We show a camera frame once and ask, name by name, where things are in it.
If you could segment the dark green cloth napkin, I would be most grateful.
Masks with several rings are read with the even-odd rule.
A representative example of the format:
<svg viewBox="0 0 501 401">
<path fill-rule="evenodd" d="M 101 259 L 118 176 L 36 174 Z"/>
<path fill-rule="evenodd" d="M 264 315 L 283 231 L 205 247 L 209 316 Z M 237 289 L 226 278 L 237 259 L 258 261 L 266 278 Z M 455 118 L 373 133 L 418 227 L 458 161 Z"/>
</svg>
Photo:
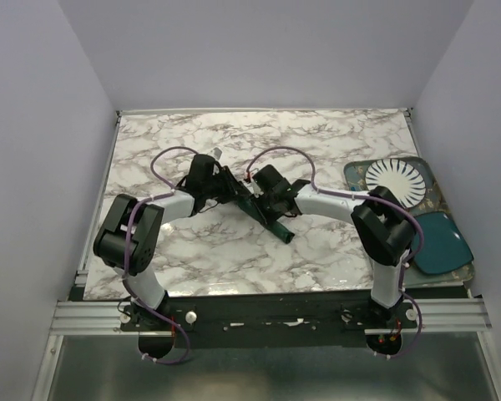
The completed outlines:
<svg viewBox="0 0 501 401">
<path fill-rule="evenodd" d="M 284 244 L 291 243 L 295 234 L 278 221 L 281 214 L 268 210 L 253 195 L 239 198 L 235 203 L 243 212 L 257 221 L 262 227 L 281 240 Z"/>
</svg>

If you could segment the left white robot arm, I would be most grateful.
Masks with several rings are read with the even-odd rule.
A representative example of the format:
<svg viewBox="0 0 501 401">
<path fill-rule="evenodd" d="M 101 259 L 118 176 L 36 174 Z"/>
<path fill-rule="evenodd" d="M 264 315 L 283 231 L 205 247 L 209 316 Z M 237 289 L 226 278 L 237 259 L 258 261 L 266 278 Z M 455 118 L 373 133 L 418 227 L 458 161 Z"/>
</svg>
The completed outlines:
<svg viewBox="0 0 501 401">
<path fill-rule="evenodd" d="M 139 319 L 151 330 L 169 320 L 165 288 L 150 263 L 163 224 L 195 216 L 207 201 L 220 205 L 245 201 L 251 196 L 230 169 L 210 155 L 196 154 L 187 175 L 170 191 L 143 200 L 117 195 L 94 239 L 94 255 L 121 275 Z"/>
</svg>

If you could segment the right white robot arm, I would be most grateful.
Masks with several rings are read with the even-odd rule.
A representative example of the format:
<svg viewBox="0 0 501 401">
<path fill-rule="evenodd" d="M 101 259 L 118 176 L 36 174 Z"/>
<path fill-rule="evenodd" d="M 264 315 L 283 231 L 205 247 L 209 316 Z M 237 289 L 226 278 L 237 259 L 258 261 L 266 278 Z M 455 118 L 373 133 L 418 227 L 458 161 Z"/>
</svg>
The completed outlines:
<svg viewBox="0 0 501 401">
<path fill-rule="evenodd" d="M 248 172 L 245 180 L 254 187 L 257 210 L 270 220 L 312 215 L 354 225 L 373 270 L 368 319 L 377 327 L 396 320 L 412 240 L 421 227 L 387 187 L 369 192 L 318 189 L 309 180 L 290 183 L 272 165 Z"/>
</svg>

